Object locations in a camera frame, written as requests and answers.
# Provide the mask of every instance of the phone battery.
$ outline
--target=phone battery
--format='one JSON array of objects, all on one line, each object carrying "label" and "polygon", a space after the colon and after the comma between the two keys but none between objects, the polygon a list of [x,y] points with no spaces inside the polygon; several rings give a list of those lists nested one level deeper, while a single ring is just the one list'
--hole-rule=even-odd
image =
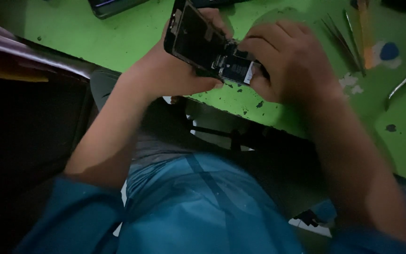
[{"label": "phone battery", "polygon": [[236,56],[228,57],[225,68],[223,69],[222,78],[230,79],[241,84],[250,84],[252,63],[252,61],[245,58]]}]

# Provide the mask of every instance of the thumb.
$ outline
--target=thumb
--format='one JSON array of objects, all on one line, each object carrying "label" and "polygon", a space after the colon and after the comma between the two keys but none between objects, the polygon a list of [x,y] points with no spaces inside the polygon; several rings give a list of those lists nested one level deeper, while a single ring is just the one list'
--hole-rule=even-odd
[{"label": "thumb", "polygon": [[264,100],[269,102],[277,102],[277,98],[272,90],[270,81],[262,75],[259,68],[254,67],[253,77],[250,79],[250,87],[260,95]]},{"label": "thumb", "polygon": [[202,93],[213,89],[215,86],[222,86],[223,82],[209,77],[197,77],[195,79],[192,90],[192,94]]}]

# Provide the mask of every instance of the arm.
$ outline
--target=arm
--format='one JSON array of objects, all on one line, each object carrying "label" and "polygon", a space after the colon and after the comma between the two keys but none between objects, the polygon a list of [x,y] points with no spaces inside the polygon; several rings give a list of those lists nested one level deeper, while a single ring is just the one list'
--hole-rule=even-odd
[{"label": "arm", "polygon": [[[200,11],[231,36],[218,9]],[[214,78],[196,77],[190,65],[166,53],[165,29],[161,40],[118,79],[65,167],[68,177],[95,186],[122,188],[131,164],[135,133],[149,104],[162,96],[191,95],[222,85]]]},{"label": "arm", "polygon": [[263,63],[250,85],[307,117],[341,226],[375,228],[406,242],[406,205],[392,171],[345,100],[310,29],[286,20],[251,28],[240,44]]}]

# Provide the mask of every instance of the phone on table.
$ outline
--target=phone on table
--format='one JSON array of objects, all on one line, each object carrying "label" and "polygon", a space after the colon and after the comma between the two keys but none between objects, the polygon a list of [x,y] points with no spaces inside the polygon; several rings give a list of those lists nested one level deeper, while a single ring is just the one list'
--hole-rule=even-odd
[{"label": "phone on table", "polygon": [[249,85],[252,67],[268,73],[248,52],[237,49],[238,41],[226,39],[188,0],[175,0],[164,39],[167,53],[192,65],[199,76]]}]

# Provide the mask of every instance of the left hand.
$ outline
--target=left hand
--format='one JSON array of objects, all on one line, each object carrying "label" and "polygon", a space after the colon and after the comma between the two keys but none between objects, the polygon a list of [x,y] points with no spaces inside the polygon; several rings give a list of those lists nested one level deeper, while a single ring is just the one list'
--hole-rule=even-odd
[{"label": "left hand", "polygon": [[[215,27],[224,32],[227,38],[232,37],[218,9],[203,8],[199,11]],[[150,100],[161,96],[192,95],[209,91],[215,86],[222,87],[223,83],[218,79],[197,77],[192,66],[164,50],[164,37],[168,23],[167,21],[161,40],[120,78],[133,81],[133,85],[137,86],[136,89],[140,89]]]}]

